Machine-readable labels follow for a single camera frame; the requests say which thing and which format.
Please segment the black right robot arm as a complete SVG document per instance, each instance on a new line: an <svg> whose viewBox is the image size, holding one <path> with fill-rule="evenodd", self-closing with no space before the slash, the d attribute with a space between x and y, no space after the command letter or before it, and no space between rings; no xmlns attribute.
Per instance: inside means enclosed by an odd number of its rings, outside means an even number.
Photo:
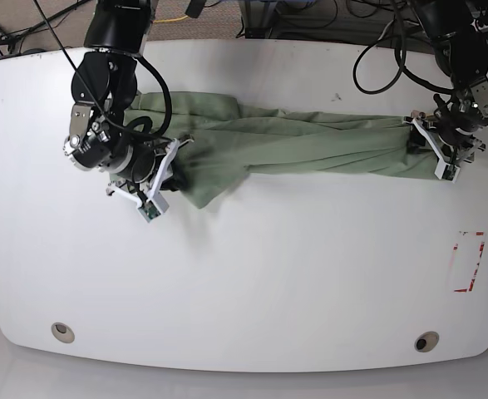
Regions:
<svg viewBox="0 0 488 399"><path fill-rule="evenodd" d="M141 186L161 167L170 143L165 133L172 118L170 90L143 57L155 20L155 1L99 1L71 81L74 105L65 155L81 170L99 169L117 178L117 186L145 199ZM159 83L163 119L126 120L137 96L136 68L143 66Z"/></svg>

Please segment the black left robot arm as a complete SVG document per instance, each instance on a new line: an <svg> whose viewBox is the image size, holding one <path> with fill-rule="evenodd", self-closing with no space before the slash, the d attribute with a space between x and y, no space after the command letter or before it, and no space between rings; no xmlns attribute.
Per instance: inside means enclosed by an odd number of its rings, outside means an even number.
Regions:
<svg viewBox="0 0 488 399"><path fill-rule="evenodd" d="M465 1L410 1L408 5L451 88L409 77L434 93L431 131L439 136L445 155L457 156L473 149L474 133L488 126L488 42L474 26Z"/></svg>

